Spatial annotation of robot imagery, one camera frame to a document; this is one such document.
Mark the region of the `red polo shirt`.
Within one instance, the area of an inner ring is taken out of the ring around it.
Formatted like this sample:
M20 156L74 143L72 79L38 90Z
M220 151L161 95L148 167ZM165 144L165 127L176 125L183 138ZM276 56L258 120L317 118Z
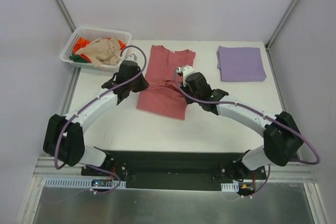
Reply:
M174 81L174 73L177 67L192 66L195 56L189 49L171 51L153 45L145 74L149 87L140 92L137 109L184 120L187 104Z

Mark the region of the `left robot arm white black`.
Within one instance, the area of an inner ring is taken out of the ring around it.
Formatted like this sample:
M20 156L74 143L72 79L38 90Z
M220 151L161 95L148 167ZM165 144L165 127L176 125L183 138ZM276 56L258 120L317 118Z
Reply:
M115 108L131 92L138 93L149 87L141 68L132 60L125 60L119 71L101 86L98 93L80 109L66 115L53 115L47 126L43 151L69 166L85 164L99 176L110 173L108 154L85 144L85 131L104 113Z

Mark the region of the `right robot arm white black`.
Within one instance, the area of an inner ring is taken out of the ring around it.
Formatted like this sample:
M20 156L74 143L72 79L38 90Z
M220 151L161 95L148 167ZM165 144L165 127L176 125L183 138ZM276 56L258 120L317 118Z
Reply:
M204 111L232 119L263 138L261 146L247 150L233 163L240 178L250 178L262 166L275 164L284 167L297 161L296 152L304 141L291 114L258 111L224 90L212 89L200 72L183 71L180 76L179 90L188 104L197 103Z

